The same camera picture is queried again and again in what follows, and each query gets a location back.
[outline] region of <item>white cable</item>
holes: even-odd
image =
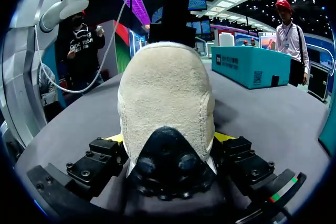
[[[90,85],[88,85],[85,89],[82,89],[82,90],[69,90],[69,89],[62,88],[62,87],[59,86],[58,84],[54,83],[54,81],[53,81],[53,80],[50,78],[50,76],[47,74],[47,72],[46,72],[46,70],[45,70],[45,68],[44,68],[44,66],[43,66],[43,63],[42,63],[42,56],[41,56],[41,53],[40,53],[40,47],[39,47],[39,44],[38,44],[38,38],[37,38],[37,25],[35,25],[36,45],[37,45],[38,55],[39,55],[39,57],[40,57],[41,67],[42,67],[42,70],[43,70],[44,74],[46,75],[47,79],[48,79],[53,85],[55,85],[55,86],[56,86],[58,89],[60,89],[60,90],[66,91],[66,92],[68,92],[68,93],[75,93],[75,94],[83,93],[83,92],[89,90],[89,89],[92,87],[92,85],[93,85],[93,84],[95,83],[95,81],[97,80],[98,75],[100,74],[100,71],[101,71],[101,69],[102,69],[102,67],[103,67],[103,65],[104,65],[104,63],[105,63],[105,59],[106,59],[107,53],[108,53],[109,50],[110,50],[110,47],[111,47],[111,44],[112,44],[112,41],[113,41],[113,38],[114,38],[114,34],[116,33],[116,30],[117,30],[117,27],[118,27],[118,24],[119,24],[119,20],[120,20],[120,18],[121,18],[122,11],[124,10],[124,7],[125,7],[127,1],[128,1],[128,0],[125,0],[124,3],[123,3],[123,5],[122,5],[122,7],[121,7],[121,10],[120,10],[120,13],[119,13],[119,16],[118,16],[118,19],[117,19],[117,24],[116,24],[115,27],[114,27],[114,30],[113,30],[113,33],[112,33],[112,36],[111,36],[109,45],[108,45],[108,47],[107,47],[107,49],[106,49],[106,52],[105,52],[105,54],[104,54],[104,58],[103,58],[103,60],[102,60],[102,62],[101,62],[101,65],[100,65],[100,68],[99,68],[99,70],[98,70],[98,72],[97,72],[96,77],[93,79],[93,81],[91,82]]]

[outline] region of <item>purple lit panel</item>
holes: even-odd
[[[127,1],[127,5],[128,5],[128,7],[130,7],[130,0]],[[143,25],[148,25],[148,24],[151,23],[151,20],[149,19],[147,10],[146,10],[142,0],[133,0],[133,13],[136,15],[138,20]]]

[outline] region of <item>teal display box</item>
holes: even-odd
[[[212,70],[248,89],[288,84],[290,56],[252,46],[212,47]]]

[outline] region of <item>id badge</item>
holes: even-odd
[[[285,44],[285,47],[286,47],[286,48],[289,48],[288,40],[285,39],[284,44]]]

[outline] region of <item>lanyard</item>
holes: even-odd
[[[284,29],[284,27],[283,27],[284,25],[282,24],[282,29],[284,30],[283,32],[285,33],[285,39],[286,40],[288,40],[287,39],[287,35],[288,35],[288,33],[289,33],[289,30],[292,28],[292,26],[293,26],[293,23],[292,24],[290,24],[290,27],[288,28],[288,30],[287,30],[287,32],[285,32],[285,29]]]

